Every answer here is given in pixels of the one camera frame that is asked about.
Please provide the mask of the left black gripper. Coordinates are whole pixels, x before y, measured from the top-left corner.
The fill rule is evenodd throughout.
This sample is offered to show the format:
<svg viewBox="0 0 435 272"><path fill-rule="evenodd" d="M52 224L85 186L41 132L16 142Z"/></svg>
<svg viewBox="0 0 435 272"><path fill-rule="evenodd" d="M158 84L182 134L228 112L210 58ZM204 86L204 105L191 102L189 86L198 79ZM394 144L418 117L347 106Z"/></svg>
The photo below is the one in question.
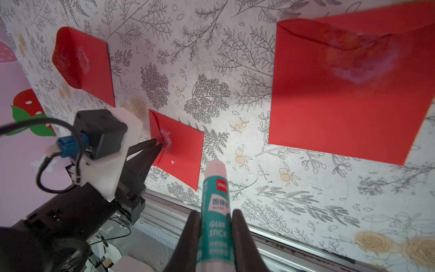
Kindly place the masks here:
<svg viewBox="0 0 435 272"><path fill-rule="evenodd" d="M145 209L146 201L142 194L146 191L144 184L156 158L163 148L157 139L140 142L129 147L127 157L134 157L134 170L125 162L115 193L115 201L121 220L127 225L134 225Z"/></svg>

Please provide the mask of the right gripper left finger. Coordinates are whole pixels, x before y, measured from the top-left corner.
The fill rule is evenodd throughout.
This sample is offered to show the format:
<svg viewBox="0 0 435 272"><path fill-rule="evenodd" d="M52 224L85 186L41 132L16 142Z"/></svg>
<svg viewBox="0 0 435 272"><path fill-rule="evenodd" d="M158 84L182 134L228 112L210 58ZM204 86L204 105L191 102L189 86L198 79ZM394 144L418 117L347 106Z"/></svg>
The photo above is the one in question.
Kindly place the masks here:
<svg viewBox="0 0 435 272"><path fill-rule="evenodd" d="M179 242L164 272L194 272L196 270L200 229L200 213L193 210L188 216Z"/></svg>

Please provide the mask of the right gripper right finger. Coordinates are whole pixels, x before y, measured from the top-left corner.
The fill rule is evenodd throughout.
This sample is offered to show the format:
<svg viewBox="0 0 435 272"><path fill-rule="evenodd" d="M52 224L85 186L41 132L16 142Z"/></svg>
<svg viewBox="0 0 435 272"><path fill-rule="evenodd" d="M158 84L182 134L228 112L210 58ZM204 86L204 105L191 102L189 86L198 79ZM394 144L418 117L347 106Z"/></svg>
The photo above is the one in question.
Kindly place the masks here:
<svg viewBox="0 0 435 272"><path fill-rule="evenodd" d="M232 240L237 272L269 271L239 209L235 209L232 213Z"/></svg>

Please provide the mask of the white green glue stick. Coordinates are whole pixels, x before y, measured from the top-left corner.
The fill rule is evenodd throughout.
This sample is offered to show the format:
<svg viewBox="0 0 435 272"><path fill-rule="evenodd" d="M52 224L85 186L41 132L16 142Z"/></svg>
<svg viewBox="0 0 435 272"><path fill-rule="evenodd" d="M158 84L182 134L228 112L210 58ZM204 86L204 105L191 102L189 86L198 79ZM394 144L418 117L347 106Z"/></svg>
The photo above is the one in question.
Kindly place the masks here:
<svg viewBox="0 0 435 272"><path fill-rule="evenodd" d="M197 272L236 270L229 192L224 163L219 160L208 162L202 191Z"/></svg>

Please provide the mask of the red envelope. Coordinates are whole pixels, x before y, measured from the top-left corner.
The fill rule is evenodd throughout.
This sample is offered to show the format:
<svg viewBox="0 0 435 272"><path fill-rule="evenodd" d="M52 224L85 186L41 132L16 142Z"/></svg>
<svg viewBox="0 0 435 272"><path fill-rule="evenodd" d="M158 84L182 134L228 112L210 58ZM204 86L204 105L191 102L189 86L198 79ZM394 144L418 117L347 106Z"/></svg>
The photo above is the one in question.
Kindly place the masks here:
<svg viewBox="0 0 435 272"><path fill-rule="evenodd" d="M52 62L69 86L115 106L106 42L71 27L62 27L57 32Z"/></svg>
<svg viewBox="0 0 435 272"><path fill-rule="evenodd" d="M435 3L276 26L268 141L402 165L435 96Z"/></svg>
<svg viewBox="0 0 435 272"><path fill-rule="evenodd" d="M153 165L197 190L204 134L163 114L148 113L151 138L163 145Z"/></svg>

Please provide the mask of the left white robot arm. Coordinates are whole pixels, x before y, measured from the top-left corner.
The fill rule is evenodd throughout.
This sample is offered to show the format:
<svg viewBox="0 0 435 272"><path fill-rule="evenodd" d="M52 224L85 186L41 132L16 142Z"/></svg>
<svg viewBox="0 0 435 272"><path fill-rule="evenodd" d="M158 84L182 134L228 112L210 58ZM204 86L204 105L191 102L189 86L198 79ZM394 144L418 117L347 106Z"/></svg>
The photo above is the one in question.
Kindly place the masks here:
<svg viewBox="0 0 435 272"><path fill-rule="evenodd" d="M12 227L1 228L1 271L58 272L72 257L80 272L90 255L88 241L114 214L129 227L145 208L145 179L163 144L157 139L129 148L115 198L107 201L89 183L57 195Z"/></svg>

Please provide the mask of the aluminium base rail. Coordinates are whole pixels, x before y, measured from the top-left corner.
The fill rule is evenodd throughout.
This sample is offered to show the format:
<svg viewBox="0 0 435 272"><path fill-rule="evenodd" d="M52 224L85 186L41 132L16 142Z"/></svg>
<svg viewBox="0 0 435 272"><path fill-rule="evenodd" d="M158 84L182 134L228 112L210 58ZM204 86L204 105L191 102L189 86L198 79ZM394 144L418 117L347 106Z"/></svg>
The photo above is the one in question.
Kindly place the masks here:
<svg viewBox="0 0 435 272"><path fill-rule="evenodd" d="M250 228L226 197L203 207L150 192L137 223L110 219L94 243L100 272L372 272L374 267L280 242Z"/></svg>

